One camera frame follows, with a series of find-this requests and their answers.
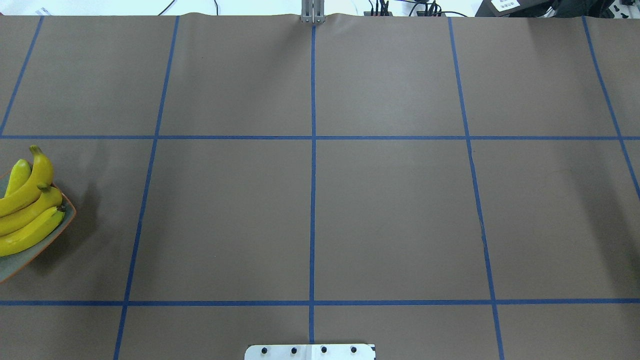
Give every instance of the bunch of bananas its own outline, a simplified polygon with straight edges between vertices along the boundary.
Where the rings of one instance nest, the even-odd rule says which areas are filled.
[[[0,199],[0,256],[26,250],[47,237],[65,217],[62,194],[51,186],[53,165],[32,145],[33,170],[20,159]]]

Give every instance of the metal plate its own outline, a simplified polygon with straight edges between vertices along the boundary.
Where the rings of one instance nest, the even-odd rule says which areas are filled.
[[[244,360],[375,360],[376,346],[368,344],[253,345]]]

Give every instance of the plate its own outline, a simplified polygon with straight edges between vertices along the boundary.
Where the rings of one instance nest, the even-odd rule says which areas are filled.
[[[244,360],[376,360],[371,344],[253,345]]]
[[[7,172],[5,175],[0,177],[0,193],[4,195],[4,191],[6,190],[6,186],[9,183],[9,173]],[[17,254],[0,256],[0,284],[5,282],[11,276],[14,276],[18,271],[22,270],[25,266],[27,266],[33,259],[36,258],[44,249],[49,246],[53,240],[55,240],[71,223],[71,221],[76,217],[76,208],[69,201],[69,198],[60,190],[62,193],[62,205],[65,207],[65,218],[62,220],[62,223],[58,225],[58,227],[46,238],[44,238],[41,242],[36,245],[24,250],[20,251]]]

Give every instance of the label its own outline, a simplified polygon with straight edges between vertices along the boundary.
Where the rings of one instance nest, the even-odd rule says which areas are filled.
[[[518,0],[491,0],[491,4],[493,4],[499,12],[504,12],[520,6]]]

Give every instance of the white metal bracket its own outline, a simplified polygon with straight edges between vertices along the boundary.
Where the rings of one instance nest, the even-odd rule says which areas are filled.
[[[324,23],[324,0],[302,0],[302,15],[305,24]]]
[[[369,344],[253,345],[244,360],[376,360]]]

